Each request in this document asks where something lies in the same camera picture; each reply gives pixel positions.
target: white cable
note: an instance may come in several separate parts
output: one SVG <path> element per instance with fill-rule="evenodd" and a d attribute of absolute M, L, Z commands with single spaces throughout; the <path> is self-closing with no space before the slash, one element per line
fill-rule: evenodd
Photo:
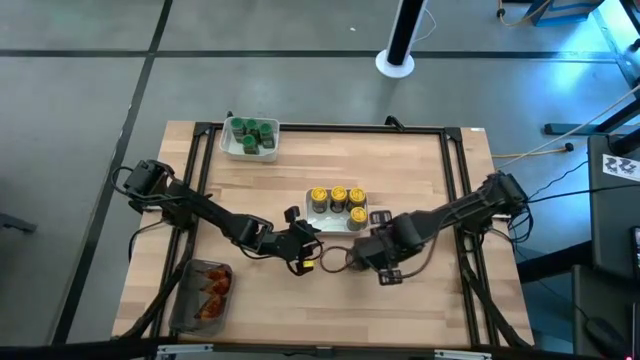
<path fill-rule="evenodd" d="M 426 38 L 428 38 L 429 36 L 431 36 L 431 34 L 436 30 L 436 28 L 438 27 L 438 24 L 436 23 L 436 19 L 433 17 L 433 15 L 431 15 L 431 13 L 429 12 L 429 10 L 427 10 L 426 8 L 424 9 L 424 11 L 427 13 L 427 15 L 429 15 L 429 17 L 431 18 L 431 21 L 433 21 L 433 28 L 431 28 L 431 30 L 429 30 L 429 32 L 427 33 L 427 35 L 417 38 L 415 40 L 413 40 L 413 42 L 411 43 L 411 45 L 417 43 L 420 40 L 424 40 Z"/>
<path fill-rule="evenodd" d="M 513 160 L 511 160 L 511 161 L 507 161 L 507 162 L 506 162 L 506 163 L 504 163 L 503 165 L 498 166 L 498 169 L 502 169 L 502 168 L 504 168 L 505 166 L 510 165 L 510 164 L 513 164 L 514 162 L 516 162 L 516 161 L 518 161 L 518 160 L 522 159 L 523 157 L 526 157 L 526 156 L 531 155 L 531 153 L 534 153 L 534 152 L 536 152 L 536 151 L 539 151 L 540 149 L 546 148 L 547 146 L 549 146 L 549 145 L 551 145 L 551 144 L 555 143 L 556 141 L 560 141 L 560 140 L 562 140 L 562 139 L 566 138 L 567 136 L 571 136 L 571 134 L 575 133 L 576 131 L 578 131 L 578 130 L 580 130 L 580 129 L 584 128 L 585 126 L 587 126 L 587 125 L 591 124 L 592 122 L 594 122 L 594 121 L 598 120 L 598 118 L 600 118 L 602 115 L 606 114 L 609 110 L 611 110 L 611 109 L 613 109 L 614 107 L 616 107 L 618 104 L 620 104 L 622 101 L 624 101 L 624 99 L 626 99 L 627 97 L 629 97 L 630 95 L 632 95 L 632 94 L 633 94 L 634 92 L 636 92 L 638 89 L 640 89 L 640 85 L 636 86 L 635 88 L 631 89 L 628 93 L 624 94 L 624 96 L 623 96 L 623 97 L 621 97 L 620 99 L 618 99 L 615 103 L 611 104 L 608 108 L 604 109 L 601 113 L 599 113 L 598 115 L 596 115 L 593 119 L 591 119 L 591 120 L 587 121 L 586 123 L 584 123 L 584 124 L 582 124 L 582 125 L 578 126 L 578 127 L 577 127 L 577 128 L 575 128 L 575 129 L 573 129 L 573 130 L 571 130 L 571 131 L 567 132 L 567 133 L 566 133 L 566 134 L 564 134 L 564 135 L 558 136 L 557 138 L 555 138 L 555 139 L 553 139 L 553 140 L 551 140 L 551 141 L 549 141 L 549 142 L 547 142 L 547 143 L 545 143 L 545 144 L 542 144 L 542 145 L 538 146 L 537 148 L 535 148 L 535 149 L 533 149 L 533 150 L 531 150 L 531 151 L 529 151 L 529 152 L 526 152 L 526 153 L 524 153 L 524 154 L 522 154 L 522 155 L 518 156 L 517 158 L 515 158 L 515 159 L 513 159 Z"/>
<path fill-rule="evenodd" d="M 431 35 L 435 30 L 436 30 L 436 27 L 438 27 L 438 24 L 436 23 L 436 19 L 433 17 L 433 15 L 431 15 L 431 13 L 429 12 L 429 10 L 427 10 L 427 5 L 429 5 L 429 0 L 426 0 L 426 1 L 424 2 L 424 6 L 422 7 L 422 10 L 424 10 L 424 12 L 426 12 L 426 13 L 427 13 L 427 15 L 429 15 L 429 17 L 431 18 L 431 21 L 433 21 L 433 28 L 432 28 L 431 30 L 429 30 L 429 32 L 427 33 L 427 35 L 422 36 L 422 37 L 420 37 L 420 38 L 418 38 L 418 39 L 416 39 L 416 40 L 413 40 L 413 41 L 411 42 L 411 45 L 413 45 L 413 44 L 417 43 L 417 42 L 418 42 L 418 41 L 420 41 L 420 40 L 424 40 L 424 39 L 428 38 L 428 37 L 429 37 L 429 36 L 430 36 L 430 35 Z"/>

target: yellow lid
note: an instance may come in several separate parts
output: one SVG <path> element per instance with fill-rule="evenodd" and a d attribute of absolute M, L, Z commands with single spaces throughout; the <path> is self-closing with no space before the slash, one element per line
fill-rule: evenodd
<path fill-rule="evenodd" d="M 360 188 L 353 188 L 349 191 L 349 200 L 356 204 L 363 203 L 366 196 L 364 190 Z"/>
<path fill-rule="evenodd" d="M 367 222 L 367 210 L 361 207 L 355 207 L 351 209 L 351 220 L 357 223 L 366 223 Z"/>
<path fill-rule="evenodd" d="M 311 200 L 313 201 L 327 200 L 327 190 L 325 190 L 324 188 L 313 188 L 313 190 L 311 190 Z"/>
<path fill-rule="evenodd" d="M 347 200 L 347 189 L 342 186 L 336 186 L 331 189 L 331 199 L 334 201 L 344 201 Z"/>

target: sticker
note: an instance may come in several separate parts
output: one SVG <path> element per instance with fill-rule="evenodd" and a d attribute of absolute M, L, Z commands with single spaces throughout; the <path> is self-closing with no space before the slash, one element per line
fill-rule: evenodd
<path fill-rule="evenodd" d="M 602 172 L 640 182 L 640 162 L 602 154 Z"/>

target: green lid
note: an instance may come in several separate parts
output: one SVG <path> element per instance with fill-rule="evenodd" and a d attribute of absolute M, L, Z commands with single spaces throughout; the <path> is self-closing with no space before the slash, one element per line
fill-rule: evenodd
<path fill-rule="evenodd" d="M 260 133 L 261 134 L 271 134 L 271 125 L 264 123 L 260 125 Z"/>
<path fill-rule="evenodd" d="M 231 119 L 231 127 L 235 129 L 240 129 L 244 125 L 244 121 L 240 118 Z"/>
<path fill-rule="evenodd" d="M 254 138 L 253 135 L 245 135 L 244 137 L 242 137 L 242 146 L 255 147 L 256 138 Z"/>
<path fill-rule="evenodd" d="M 258 122 L 255 119 L 249 119 L 247 120 L 244 125 L 247 127 L 247 129 L 257 129 L 258 128 Z"/>

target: white tray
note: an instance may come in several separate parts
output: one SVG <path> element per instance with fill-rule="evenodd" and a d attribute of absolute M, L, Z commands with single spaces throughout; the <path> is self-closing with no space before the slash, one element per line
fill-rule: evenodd
<path fill-rule="evenodd" d="M 339 213 L 334 213 L 331 211 L 331 189 L 327 190 L 327 211 L 322 214 L 318 214 L 313 211 L 313 202 L 311 201 L 311 191 L 313 189 L 307 190 L 307 195 L 305 197 L 305 204 L 307 209 L 307 222 L 311 224 L 314 228 L 321 230 L 322 232 L 318 235 L 358 235 L 361 231 L 366 229 L 362 229 L 359 231 L 351 231 L 347 227 L 347 220 L 349 220 L 349 212 L 347 212 L 347 207 L 345 206 L 344 210 Z M 369 217 L 369 209 L 367 208 L 367 198 L 364 200 L 364 209 L 367 211 L 367 218 Z"/>
<path fill-rule="evenodd" d="M 258 145 L 259 154 L 245 154 L 242 144 L 237 142 L 231 131 L 231 119 L 240 118 L 242 120 L 254 119 L 258 122 L 258 126 L 263 123 L 268 123 L 273 129 L 273 140 L 275 141 L 275 147 L 273 149 L 265 149 L 264 146 Z M 233 160 L 239 161 L 257 161 L 257 162 L 273 162 L 276 161 L 278 156 L 278 143 L 280 137 L 280 123 L 275 119 L 262 119 L 262 118 L 247 118 L 247 117 L 228 117 L 224 121 L 224 127 L 222 128 L 222 139 L 220 140 L 220 150 L 226 153 Z"/>

